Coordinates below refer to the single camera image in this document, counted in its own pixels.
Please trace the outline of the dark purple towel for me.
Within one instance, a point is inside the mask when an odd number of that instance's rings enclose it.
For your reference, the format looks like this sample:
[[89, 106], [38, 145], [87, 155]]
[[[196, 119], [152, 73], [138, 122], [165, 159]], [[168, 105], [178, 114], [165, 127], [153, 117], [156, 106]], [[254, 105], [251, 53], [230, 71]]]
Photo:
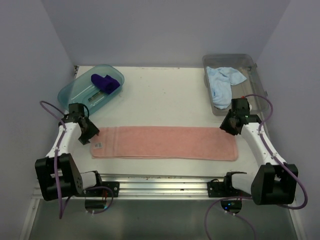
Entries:
[[113, 93], [121, 86], [116, 79], [109, 75], [103, 77], [98, 74], [93, 74], [91, 76], [91, 82], [96, 88], [108, 95]]

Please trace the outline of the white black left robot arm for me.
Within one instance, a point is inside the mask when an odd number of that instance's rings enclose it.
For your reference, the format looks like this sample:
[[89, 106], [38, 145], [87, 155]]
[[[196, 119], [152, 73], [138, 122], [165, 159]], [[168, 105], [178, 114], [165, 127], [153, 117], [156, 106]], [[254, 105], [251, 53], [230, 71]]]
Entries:
[[70, 104], [58, 126], [59, 132], [51, 150], [35, 162], [43, 199], [52, 201], [79, 196], [84, 191], [95, 197], [101, 195], [104, 184], [100, 174], [96, 170], [81, 173], [73, 158], [76, 142], [87, 145], [100, 132], [89, 119], [89, 109], [82, 103]]

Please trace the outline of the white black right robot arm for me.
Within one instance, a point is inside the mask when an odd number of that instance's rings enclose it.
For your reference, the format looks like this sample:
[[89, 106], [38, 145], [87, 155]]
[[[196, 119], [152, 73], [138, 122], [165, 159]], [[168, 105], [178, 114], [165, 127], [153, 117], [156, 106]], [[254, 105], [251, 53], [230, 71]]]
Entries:
[[247, 142], [258, 165], [255, 175], [241, 171], [228, 172], [223, 179], [223, 192], [235, 196], [239, 191], [251, 195], [257, 205], [289, 205], [295, 198], [298, 168], [288, 164], [273, 147], [264, 123], [252, 114], [248, 99], [233, 98], [231, 108], [220, 129]]

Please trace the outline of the pink towel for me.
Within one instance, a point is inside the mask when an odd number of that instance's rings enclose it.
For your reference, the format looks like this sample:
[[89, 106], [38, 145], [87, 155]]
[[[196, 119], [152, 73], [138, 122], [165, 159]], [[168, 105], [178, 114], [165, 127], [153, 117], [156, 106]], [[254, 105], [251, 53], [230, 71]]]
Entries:
[[236, 161], [236, 138], [216, 127], [104, 127], [91, 140], [95, 159], [193, 159]]

